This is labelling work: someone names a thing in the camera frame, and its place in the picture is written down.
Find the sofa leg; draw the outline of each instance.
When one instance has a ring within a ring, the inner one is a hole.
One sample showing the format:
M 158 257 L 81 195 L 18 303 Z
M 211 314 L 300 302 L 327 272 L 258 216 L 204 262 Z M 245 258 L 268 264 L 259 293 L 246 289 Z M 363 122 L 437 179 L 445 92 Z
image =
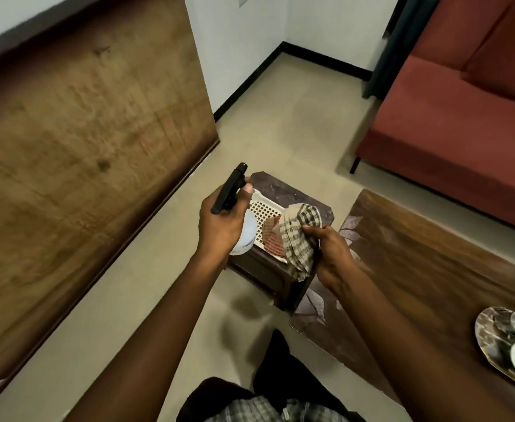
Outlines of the sofa leg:
M 357 166 L 359 166 L 359 164 L 360 164 L 360 161 L 361 161 L 361 157 L 355 157 L 355 160 L 353 160 L 352 169 L 349 170 L 349 172 L 351 174 L 355 173 L 355 171 L 357 170 Z

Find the black pants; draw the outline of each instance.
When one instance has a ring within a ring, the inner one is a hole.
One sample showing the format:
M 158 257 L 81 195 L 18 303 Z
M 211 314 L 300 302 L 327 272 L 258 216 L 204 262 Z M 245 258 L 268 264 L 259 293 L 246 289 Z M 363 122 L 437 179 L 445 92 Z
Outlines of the black pants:
M 275 330 L 271 342 L 254 377 L 254 392 L 218 377 L 204 380 L 183 404 L 177 422 L 203 422 L 222 412 L 238 399 L 264 396 L 281 413 L 288 399 L 320 404 L 351 422 L 365 420 L 355 412 L 348 412 L 316 377 L 293 357 L 289 345 L 279 330 Z

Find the beige tile floor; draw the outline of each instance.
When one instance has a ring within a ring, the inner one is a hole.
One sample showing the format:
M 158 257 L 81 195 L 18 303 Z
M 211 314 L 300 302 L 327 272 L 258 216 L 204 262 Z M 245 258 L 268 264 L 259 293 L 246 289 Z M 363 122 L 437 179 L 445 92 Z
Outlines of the beige tile floor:
M 221 144 L 47 340 L 0 396 L 0 421 L 54 422 L 72 407 L 180 273 L 197 242 L 200 201 L 240 162 L 330 205 L 341 224 L 372 189 L 515 262 L 515 231 L 388 173 L 347 172 L 348 147 L 373 101 L 358 79 L 280 56 L 219 121 Z M 278 327 L 294 355 L 368 422 L 407 421 L 405 411 L 288 326 L 286 314 L 231 271 L 213 288 L 160 415 L 175 420 L 209 376 L 248 386 Z

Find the forearm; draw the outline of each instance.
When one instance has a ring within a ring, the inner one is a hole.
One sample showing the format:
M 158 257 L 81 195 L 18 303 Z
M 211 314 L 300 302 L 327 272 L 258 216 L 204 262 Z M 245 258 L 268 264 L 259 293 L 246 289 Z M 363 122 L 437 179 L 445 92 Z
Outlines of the forearm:
M 66 422 L 155 421 L 221 268 L 194 255 Z
M 427 340 L 358 268 L 336 293 L 415 421 L 515 421 L 485 385 Z

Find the coffee table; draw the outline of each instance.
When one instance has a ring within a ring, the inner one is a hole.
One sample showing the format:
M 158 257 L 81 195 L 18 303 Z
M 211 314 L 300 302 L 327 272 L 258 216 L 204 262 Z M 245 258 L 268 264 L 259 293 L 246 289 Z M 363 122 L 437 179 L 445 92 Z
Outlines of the coffee table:
M 515 408 L 515 383 L 487 362 L 474 333 L 474 322 L 485 308 L 515 311 L 515 265 L 367 190 L 343 227 L 352 239 L 350 248 L 398 310 Z M 291 326 L 398 402 L 336 298 L 317 278 L 310 289 L 324 300 L 324 320 L 318 314 L 295 313 Z
M 261 194 L 282 207 L 291 204 L 307 203 L 320 211 L 322 224 L 332 225 L 332 209 L 318 200 L 280 181 L 270 174 L 259 171 L 251 176 L 251 183 Z M 292 312 L 303 297 L 314 275 L 305 281 L 297 282 L 287 269 L 287 264 L 278 261 L 258 246 L 253 246 L 247 253 L 229 256 L 228 268 L 255 284 L 270 296 L 275 306 Z

